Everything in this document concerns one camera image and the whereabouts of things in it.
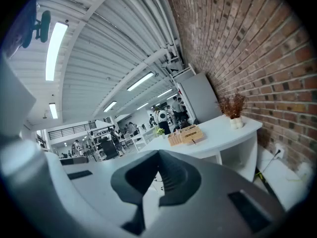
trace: small potted plant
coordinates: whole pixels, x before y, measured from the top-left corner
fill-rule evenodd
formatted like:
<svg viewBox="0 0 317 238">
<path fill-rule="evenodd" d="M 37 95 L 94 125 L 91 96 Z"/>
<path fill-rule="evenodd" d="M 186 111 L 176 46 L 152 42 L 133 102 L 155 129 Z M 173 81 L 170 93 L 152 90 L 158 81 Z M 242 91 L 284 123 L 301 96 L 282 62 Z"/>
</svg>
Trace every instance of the small potted plant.
<svg viewBox="0 0 317 238">
<path fill-rule="evenodd" d="M 165 130 L 164 129 L 157 129 L 157 135 L 162 136 L 162 138 L 165 138 Z"/>
<path fill-rule="evenodd" d="M 245 108 L 246 97 L 236 93 L 232 100 L 229 97 L 221 97 L 218 105 L 223 114 L 230 118 L 230 124 L 233 129 L 242 128 L 241 112 Z"/>
</svg>

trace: dried flower arrangement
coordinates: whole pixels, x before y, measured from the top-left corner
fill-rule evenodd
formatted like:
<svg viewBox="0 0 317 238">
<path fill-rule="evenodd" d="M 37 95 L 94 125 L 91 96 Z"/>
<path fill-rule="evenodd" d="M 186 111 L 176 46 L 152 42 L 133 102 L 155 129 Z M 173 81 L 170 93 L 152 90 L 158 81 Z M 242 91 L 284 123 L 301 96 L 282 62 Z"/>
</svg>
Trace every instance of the dried flower arrangement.
<svg viewBox="0 0 317 238">
<path fill-rule="evenodd" d="M 240 93 L 236 93 L 232 100 L 229 97 L 221 97 L 218 105 L 223 114 L 230 119 L 239 118 L 242 110 L 245 109 L 246 97 Z"/>
</svg>

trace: chair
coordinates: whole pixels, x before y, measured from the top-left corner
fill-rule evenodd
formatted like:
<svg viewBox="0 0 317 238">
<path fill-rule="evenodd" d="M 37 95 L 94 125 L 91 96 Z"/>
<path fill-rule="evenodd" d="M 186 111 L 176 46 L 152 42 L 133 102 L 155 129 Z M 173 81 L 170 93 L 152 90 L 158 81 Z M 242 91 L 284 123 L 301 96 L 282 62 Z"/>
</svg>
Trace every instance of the chair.
<svg viewBox="0 0 317 238">
<path fill-rule="evenodd" d="M 126 144 L 126 145 L 129 145 L 129 144 L 128 144 L 128 141 L 131 141 L 130 145 L 133 145 L 133 142 L 132 142 L 132 139 L 131 139 L 131 136 L 130 136 L 129 133 L 127 133 L 127 134 L 124 135 L 124 139 L 125 139 L 125 144 Z"/>
</svg>

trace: electrical outlet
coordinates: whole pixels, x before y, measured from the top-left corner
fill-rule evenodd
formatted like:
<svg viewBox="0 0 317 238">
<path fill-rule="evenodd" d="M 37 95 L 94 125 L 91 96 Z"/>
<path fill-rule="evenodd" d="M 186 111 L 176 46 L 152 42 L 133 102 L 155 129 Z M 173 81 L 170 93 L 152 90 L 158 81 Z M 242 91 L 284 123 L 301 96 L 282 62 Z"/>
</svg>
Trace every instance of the electrical outlet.
<svg viewBox="0 0 317 238">
<path fill-rule="evenodd" d="M 285 149 L 284 149 L 284 147 L 281 144 L 276 143 L 275 144 L 275 153 L 274 154 L 276 154 L 278 152 L 278 150 L 280 150 L 280 152 L 276 155 L 276 157 L 282 159 L 283 156 L 284 156 Z"/>
</svg>

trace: man in white shirt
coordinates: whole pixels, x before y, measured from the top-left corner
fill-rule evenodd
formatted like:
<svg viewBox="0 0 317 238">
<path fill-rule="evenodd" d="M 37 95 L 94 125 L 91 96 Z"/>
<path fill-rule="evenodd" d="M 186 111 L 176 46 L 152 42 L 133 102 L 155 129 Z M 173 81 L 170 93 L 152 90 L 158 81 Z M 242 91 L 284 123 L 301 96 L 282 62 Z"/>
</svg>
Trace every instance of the man in white shirt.
<svg viewBox="0 0 317 238">
<path fill-rule="evenodd" d="M 176 120 L 177 119 L 181 119 L 181 116 L 182 116 L 182 111 L 181 111 L 181 106 L 185 106 L 184 104 L 181 104 L 177 101 L 177 97 L 174 96 L 173 97 L 173 104 L 172 104 L 172 108 L 173 108 L 173 111 L 174 111 L 174 114 L 175 114 L 175 118 Z"/>
</svg>

